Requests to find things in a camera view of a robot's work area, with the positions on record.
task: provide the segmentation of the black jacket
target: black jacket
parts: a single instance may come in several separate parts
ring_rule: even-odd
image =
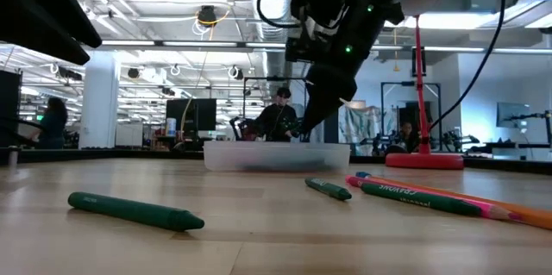
[[[267,141],[287,141],[290,137],[285,135],[290,123],[297,120],[295,109],[286,105],[278,106],[276,103],[266,107],[255,120],[261,134],[267,136]]]

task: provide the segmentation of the ductwork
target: ductwork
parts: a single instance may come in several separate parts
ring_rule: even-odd
[[[260,9],[263,14],[275,22],[283,22],[289,18],[289,4],[291,0],[262,0]],[[257,9],[254,10],[255,17],[259,18]],[[261,41],[264,42],[279,42],[286,40],[287,30],[275,28],[264,22],[256,24],[257,32]],[[285,54],[284,53],[267,53],[262,54],[262,68],[265,76],[272,77],[288,77],[284,75]],[[267,92],[272,97],[277,90],[276,84],[267,83]]]

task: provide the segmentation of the clear plastic container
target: clear plastic container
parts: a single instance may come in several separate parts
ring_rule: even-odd
[[[349,145],[259,141],[206,141],[211,171],[328,171],[348,168]]]

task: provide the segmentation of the crayon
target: crayon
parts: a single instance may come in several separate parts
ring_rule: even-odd
[[[202,228],[204,221],[188,210],[141,203],[98,194],[73,192],[67,202],[76,209],[166,228],[176,232]]]
[[[460,199],[421,193],[387,184],[362,184],[362,191],[378,197],[391,198],[431,209],[464,216],[481,216],[481,208]]]
[[[386,179],[383,179],[383,178],[358,178],[358,177],[347,176],[345,179],[346,179],[348,184],[351,184],[352,186],[355,186],[355,187],[358,187],[358,188],[360,188],[362,186],[362,184],[389,184],[389,185],[394,185],[394,186],[398,186],[398,187],[413,190],[413,191],[418,191],[418,192],[421,192],[421,193],[435,194],[435,195],[442,196],[442,197],[457,198],[457,199],[460,199],[460,200],[462,200],[466,203],[471,203],[472,205],[475,205],[475,206],[478,206],[479,208],[481,208],[481,216],[484,217],[484,218],[496,219],[496,220],[515,220],[515,221],[520,221],[522,219],[520,215],[518,215],[514,212],[511,212],[508,209],[504,209],[502,207],[494,205],[492,203],[485,203],[485,202],[481,202],[481,201],[475,201],[475,200],[469,199],[469,198],[453,197],[449,194],[444,194],[444,193],[440,193],[440,192],[434,192],[434,191],[429,191],[429,190],[424,190],[424,189],[413,188],[413,187],[410,187],[408,185],[396,185],[396,184],[393,184],[391,182],[388,182]]]
[[[321,191],[322,193],[340,201],[345,201],[353,197],[347,189],[342,188],[339,185],[327,183],[318,178],[306,178],[304,182],[310,186],[310,188]]]

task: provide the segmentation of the green marker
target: green marker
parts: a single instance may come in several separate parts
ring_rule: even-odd
[[[347,189],[342,188],[339,185],[329,184],[318,178],[306,178],[304,182],[308,186],[310,186],[310,188],[321,191],[322,193],[336,198],[340,201],[345,201],[353,197],[351,196],[351,193],[347,191]]]
[[[385,184],[362,184],[361,189],[370,195],[413,203],[431,209],[464,216],[481,216],[481,208],[478,206],[452,197],[437,196]]]
[[[67,200],[76,209],[114,216],[172,231],[202,228],[205,223],[188,210],[129,201],[98,194],[74,192]]]

